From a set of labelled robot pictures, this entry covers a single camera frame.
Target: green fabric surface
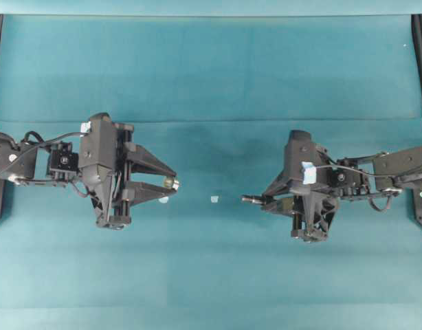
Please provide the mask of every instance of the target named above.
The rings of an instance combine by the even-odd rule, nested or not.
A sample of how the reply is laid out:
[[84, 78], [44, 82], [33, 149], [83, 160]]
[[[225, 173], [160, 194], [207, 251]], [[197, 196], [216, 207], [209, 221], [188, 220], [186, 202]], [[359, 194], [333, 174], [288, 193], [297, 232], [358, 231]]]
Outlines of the green fabric surface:
[[[422, 329], [422, 228], [409, 193], [381, 214], [342, 202], [319, 244], [240, 202], [281, 171], [292, 129], [333, 158], [422, 145], [409, 21], [6, 17], [1, 131], [52, 138], [108, 111], [135, 125], [134, 142], [181, 188], [134, 207], [115, 232], [97, 228], [70, 187], [8, 185], [0, 329]], [[239, 44], [244, 30], [259, 36]]]
[[422, 0], [0, 0], [0, 13], [163, 17], [420, 14]]

